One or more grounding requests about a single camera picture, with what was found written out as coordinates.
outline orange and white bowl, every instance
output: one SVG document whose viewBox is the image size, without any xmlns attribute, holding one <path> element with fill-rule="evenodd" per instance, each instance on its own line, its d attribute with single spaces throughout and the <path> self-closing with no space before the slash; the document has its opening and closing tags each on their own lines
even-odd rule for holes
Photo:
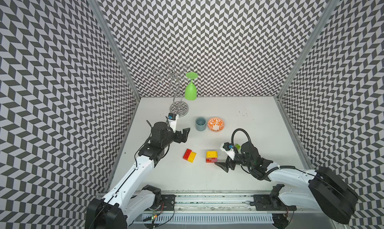
<svg viewBox="0 0 384 229">
<path fill-rule="evenodd" d="M 207 126 L 209 130 L 212 130 L 213 132 L 219 132 L 224 129 L 224 121 L 219 117 L 213 117 L 209 119 Z"/>
</svg>

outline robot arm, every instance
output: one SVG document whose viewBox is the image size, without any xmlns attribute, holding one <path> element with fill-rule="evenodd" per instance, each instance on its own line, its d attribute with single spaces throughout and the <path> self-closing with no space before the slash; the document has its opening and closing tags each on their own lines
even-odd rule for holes
<svg viewBox="0 0 384 229">
<path fill-rule="evenodd" d="M 170 113 L 167 117 L 168 123 L 155 123 L 151 128 L 152 136 L 139 149 L 139 156 L 125 176 L 101 200 L 93 199 L 89 203 L 86 229 L 127 228 L 127 225 L 144 210 L 160 206 L 159 188 L 147 185 L 136 197 L 133 197 L 133 194 L 164 157 L 164 149 L 167 146 L 173 141 L 177 143 L 187 141 L 189 128 L 183 129 L 183 133 L 175 130 L 178 117 L 179 115 Z"/>
<path fill-rule="evenodd" d="M 243 131 L 248 138 L 248 141 L 241 146 L 240 153 L 233 144 L 233 136 L 237 131 Z M 338 223 L 349 223 L 355 212 L 358 195 L 331 169 L 326 167 L 320 167 L 318 170 L 297 169 L 294 166 L 280 166 L 271 160 L 266 160 L 260 157 L 257 148 L 253 146 L 249 135 L 243 129 L 236 129 L 233 132 L 231 142 L 224 143 L 220 147 L 228 155 L 226 162 L 215 164 L 226 172 L 229 168 L 234 170 L 236 165 L 241 165 L 258 180 L 284 183 L 274 187 L 266 202 L 272 209 L 302 206 L 321 210 Z"/>
</svg>

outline floor vent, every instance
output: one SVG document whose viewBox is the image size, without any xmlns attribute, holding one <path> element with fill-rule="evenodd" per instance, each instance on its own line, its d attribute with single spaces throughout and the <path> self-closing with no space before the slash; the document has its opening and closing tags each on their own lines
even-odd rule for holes
<svg viewBox="0 0 384 229">
<path fill-rule="evenodd" d="M 155 219 L 155 223 L 164 223 L 172 217 L 172 214 L 160 215 Z M 197 214 L 197 213 L 182 213 L 175 215 L 168 223 L 173 224 L 271 224 L 273 223 L 272 214 L 240 214 L 240 213 L 228 213 L 228 214 Z"/>
</svg>

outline black and white chevron wall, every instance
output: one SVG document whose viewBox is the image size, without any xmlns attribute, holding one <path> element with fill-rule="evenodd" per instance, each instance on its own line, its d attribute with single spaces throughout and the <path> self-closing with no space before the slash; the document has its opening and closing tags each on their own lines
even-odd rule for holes
<svg viewBox="0 0 384 229">
<path fill-rule="evenodd" d="M 360 195 L 352 228 L 384 228 L 384 0 L 341 0 L 283 103 L 311 162 Z"/>
<path fill-rule="evenodd" d="M 82 228 L 137 105 L 85 0 L 0 0 L 0 228 Z"/>
<path fill-rule="evenodd" d="M 173 95 L 152 72 L 167 61 L 199 74 L 199 96 L 274 96 L 328 0 L 98 2 L 141 96 Z"/>
</svg>

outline gray cup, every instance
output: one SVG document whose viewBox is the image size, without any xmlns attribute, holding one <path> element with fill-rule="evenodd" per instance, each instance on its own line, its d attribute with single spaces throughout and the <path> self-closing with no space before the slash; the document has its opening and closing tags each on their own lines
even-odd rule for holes
<svg viewBox="0 0 384 229">
<path fill-rule="evenodd" d="M 199 117 L 196 119 L 195 126 L 196 130 L 203 131 L 207 127 L 207 121 L 204 117 Z"/>
</svg>

